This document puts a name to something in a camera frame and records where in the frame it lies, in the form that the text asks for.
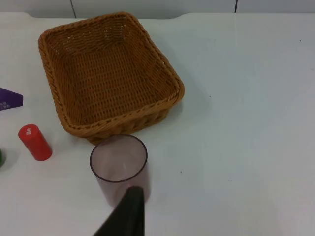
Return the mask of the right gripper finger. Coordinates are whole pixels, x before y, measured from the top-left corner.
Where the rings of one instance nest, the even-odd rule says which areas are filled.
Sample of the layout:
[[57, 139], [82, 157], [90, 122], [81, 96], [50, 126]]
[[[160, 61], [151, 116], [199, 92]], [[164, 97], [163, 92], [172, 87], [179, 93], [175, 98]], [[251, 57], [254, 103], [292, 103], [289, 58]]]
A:
[[94, 235], [144, 236], [145, 201], [143, 188], [138, 186], [128, 188], [116, 208]]

